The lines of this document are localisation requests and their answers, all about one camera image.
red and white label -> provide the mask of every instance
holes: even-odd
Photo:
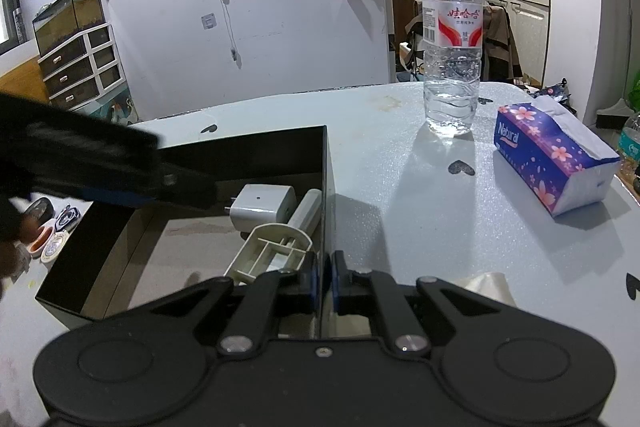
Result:
[[[439,48],[482,47],[482,5],[422,1],[423,38]]]

fish tank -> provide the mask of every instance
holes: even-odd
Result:
[[[55,0],[33,20],[40,56],[87,28],[104,24],[100,0]]]

white drawer unit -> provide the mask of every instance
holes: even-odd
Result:
[[[522,72],[543,82],[549,29],[549,7],[529,0],[486,1],[507,10]]]
[[[77,110],[125,81],[109,23],[78,34],[38,60],[51,105]]]

black box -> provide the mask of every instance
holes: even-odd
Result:
[[[298,202],[310,188],[322,190],[322,216],[312,239],[323,266],[335,229],[326,127],[199,141],[162,149],[161,155],[214,176],[216,204],[199,212],[159,202],[138,210],[92,203],[36,294],[65,326],[75,328],[223,275],[242,245],[224,206],[247,183],[291,185]]]

bottle label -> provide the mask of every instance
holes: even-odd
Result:
[[[424,40],[439,48],[482,47],[482,5],[422,1]]]
[[[622,132],[622,135],[620,135],[618,148],[625,153],[625,156],[628,156],[635,161],[640,161],[640,144],[629,138],[624,131]]]

